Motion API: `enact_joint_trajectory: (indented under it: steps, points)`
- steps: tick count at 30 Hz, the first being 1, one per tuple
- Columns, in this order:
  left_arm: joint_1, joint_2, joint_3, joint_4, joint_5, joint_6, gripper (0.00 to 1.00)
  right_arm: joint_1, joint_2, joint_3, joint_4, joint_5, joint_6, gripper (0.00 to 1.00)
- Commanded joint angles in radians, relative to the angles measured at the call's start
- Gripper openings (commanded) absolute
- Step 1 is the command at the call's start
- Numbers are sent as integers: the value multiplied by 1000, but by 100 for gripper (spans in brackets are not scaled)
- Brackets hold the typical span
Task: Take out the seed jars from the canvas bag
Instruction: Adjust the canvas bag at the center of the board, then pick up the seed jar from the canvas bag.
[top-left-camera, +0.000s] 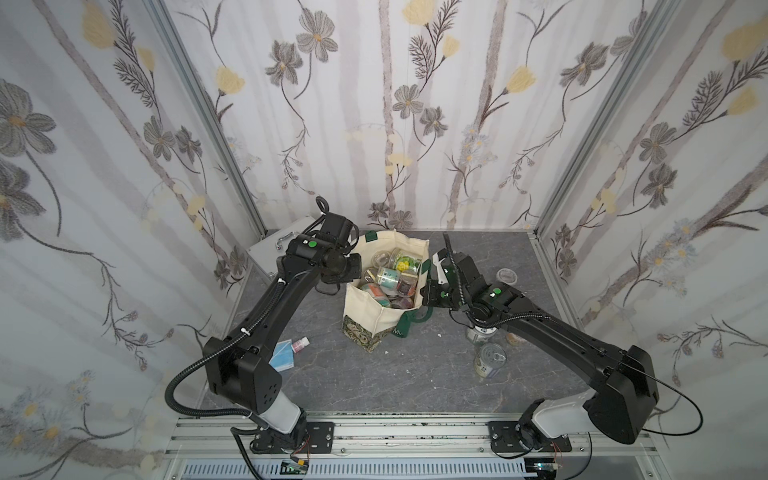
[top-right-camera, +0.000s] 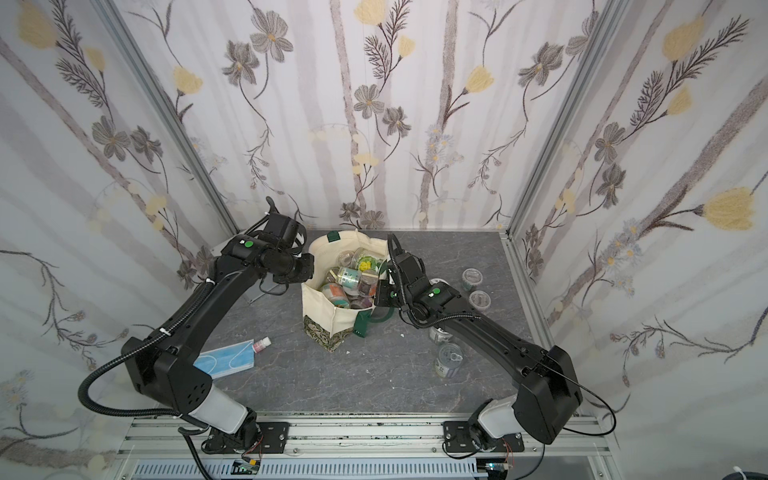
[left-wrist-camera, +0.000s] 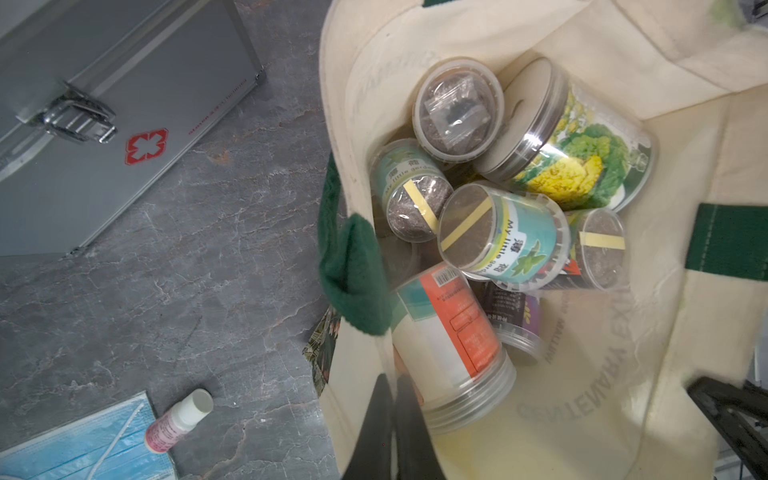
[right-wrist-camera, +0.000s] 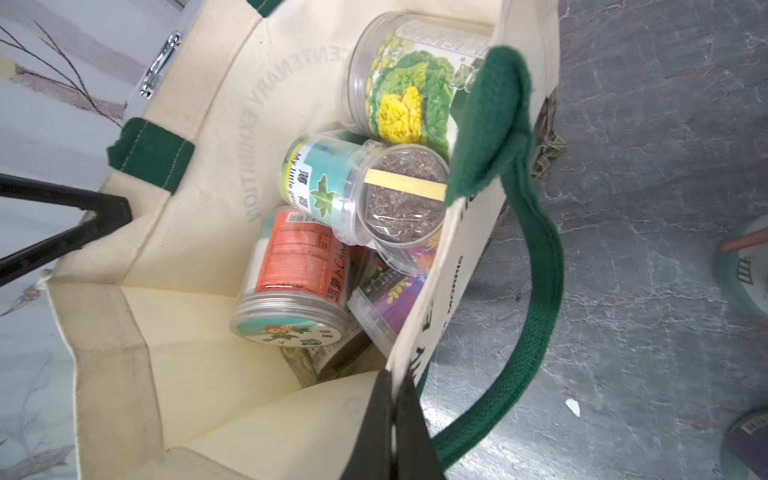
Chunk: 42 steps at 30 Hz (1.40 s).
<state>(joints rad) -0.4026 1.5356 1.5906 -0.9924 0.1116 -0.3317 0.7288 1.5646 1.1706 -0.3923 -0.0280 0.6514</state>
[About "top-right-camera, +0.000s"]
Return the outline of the clear lid green seed cup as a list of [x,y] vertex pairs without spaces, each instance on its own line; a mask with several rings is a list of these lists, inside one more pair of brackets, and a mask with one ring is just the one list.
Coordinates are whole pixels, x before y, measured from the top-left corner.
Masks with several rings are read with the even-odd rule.
[[476,268],[467,268],[462,272],[462,287],[467,292],[472,292],[483,283],[484,277],[480,270]]

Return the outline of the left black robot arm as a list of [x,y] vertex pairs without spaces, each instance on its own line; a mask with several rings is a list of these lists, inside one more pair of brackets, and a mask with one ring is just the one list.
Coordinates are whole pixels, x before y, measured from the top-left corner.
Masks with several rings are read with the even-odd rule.
[[245,451],[262,437],[255,413],[214,386],[210,374],[195,367],[204,344],[236,301],[270,277],[276,284],[307,281],[314,258],[303,252],[305,227],[270,213],[250,230],[232,237],[210,265],[205,281],[170,319],[147,337],[122,348],[136,391],[173,415],[208,425],[214,437]]

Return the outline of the cream canvas tote bag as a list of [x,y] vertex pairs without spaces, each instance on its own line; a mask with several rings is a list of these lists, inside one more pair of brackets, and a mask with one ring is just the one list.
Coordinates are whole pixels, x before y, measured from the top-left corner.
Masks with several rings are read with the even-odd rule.
[[329,352],[352,334],[365,337],[394,310],[377,307],[378,281],[389,259],[386,241],[356,230],[331,231],[312,241],[314,274],[301,285],[305,333]]

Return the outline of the orange sunflower seed cup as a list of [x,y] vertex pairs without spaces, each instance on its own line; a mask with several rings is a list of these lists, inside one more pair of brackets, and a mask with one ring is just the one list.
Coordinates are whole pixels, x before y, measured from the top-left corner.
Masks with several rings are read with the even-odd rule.
[[482,290],[475,290],[471,292],[469,294],[468,300],[472,307],[480,312],[488,310],[492,303],[490,295]]

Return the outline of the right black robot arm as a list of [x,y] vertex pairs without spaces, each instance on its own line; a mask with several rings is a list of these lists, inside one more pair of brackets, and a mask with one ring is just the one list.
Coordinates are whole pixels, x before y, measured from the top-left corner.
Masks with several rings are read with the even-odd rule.
[[469,417],[475,447],[487,450],[517,433],[552,444],[583,401],[569,354],[518,337],[474,308],[467,294],[445,282],[431,283],[423,260],[404,250],[393,233],[387,250],[375,305],[398,310],[414,328],[444,330],[511,376],[514,394],[486,401]]

